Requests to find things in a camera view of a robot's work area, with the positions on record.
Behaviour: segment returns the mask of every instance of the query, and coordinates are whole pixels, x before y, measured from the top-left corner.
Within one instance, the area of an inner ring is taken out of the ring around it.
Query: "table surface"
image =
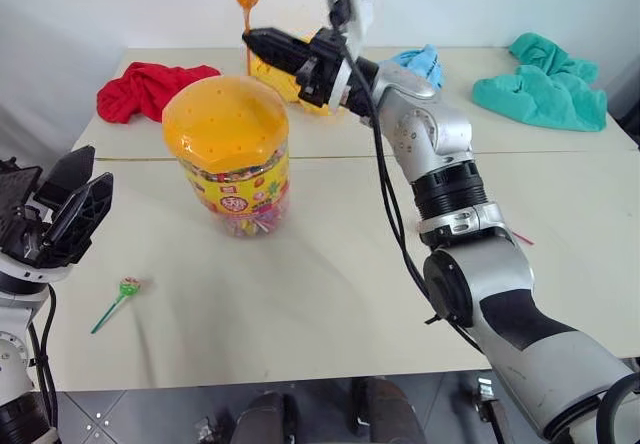
[[[364,53],[374,61],[387,59],[402,49],[372,48]],[[130,49],[117,70],[120,77],[134,61],[192,67],[208,64],[224,74],[245,72],[242,49]],[[443,48],[444,100],[466,114],[473,125],[476,154],[496,152],[613,151],[637,149],[636,144],[607,116],[607,127],[597,133],[538,128],[522,124],[471,102],[473,84],[482,78],[512,73],[517,61],[504,48]],[[370,130],[346,110],[319,117],[289,105],[291,155],[294,157],[373,156]],[[161,125],[142,116],[129,125],[108,124],[95,115],[76,147],[91,144],[99,158],[167,158]],[[385,150],[391,155],[385,143]]]
[[[620,357],[640,355],[639,154],[479,155],[478,166],[512,229],[535,242],[523,249],[539,307]],[[411,191],[389,169],[420,267]],[[292,159],[290,214],[263,239],[227,237],[175,162],[94,171],[114,173],[113,208],[56,284],[49,355],[61,390],[487,366],[445,324],[423,324],[433,311],[403,267],[371,157]],[[90,335],[124,276],[144,291]]]

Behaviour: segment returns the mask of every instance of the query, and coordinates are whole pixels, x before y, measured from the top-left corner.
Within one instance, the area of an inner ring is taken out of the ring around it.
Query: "red cloth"
[[[219,75],[209,66],[184,69],[133,62],[121,78],[107,82],[98,91],[98,114],[108,122],[127,123],[133,114],[141,112],[160,122],[164,106],[183,87]]]

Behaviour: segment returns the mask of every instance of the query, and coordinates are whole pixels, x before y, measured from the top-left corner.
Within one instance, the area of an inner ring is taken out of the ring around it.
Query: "tiled floor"
[[[407,394],[430,444],[493,444],[489,424],[470,403],[478,375],[457,372],[392,376]],[[538,439],[494,379],[515,442]],[[348,379],[246,384],[142,391],[75,392],[60,395],[60,434],[65,444],[195,444],[195,423],[204,417],[235,421],[267,390],[292,394],[300,410],[298,442],[368,442],[346,426]]]

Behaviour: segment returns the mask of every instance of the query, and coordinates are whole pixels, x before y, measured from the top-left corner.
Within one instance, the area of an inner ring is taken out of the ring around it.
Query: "plastic jar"
[[[231,235],[278,226],[288,205],[289,124],[277,92],[251,77],[202,79],[167,104],[162,123],[196,196]]]

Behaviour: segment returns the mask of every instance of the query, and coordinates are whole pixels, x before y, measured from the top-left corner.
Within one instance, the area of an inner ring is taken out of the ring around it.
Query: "blue cloth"
[[[414,74],[424,77],[433,87],[442,88],[444,81],[442,66],[438,59],[438,51],[431,44],[427,44],[423,49],[401,52],[391,60]]]
[[[601,131],[606,126],[607,96],[589,84],[595,63],[572,59],[553,42],[534,33],[520,36],[509,51],[523,64],[515,74],[481,79],[473,102],[534,126]]]

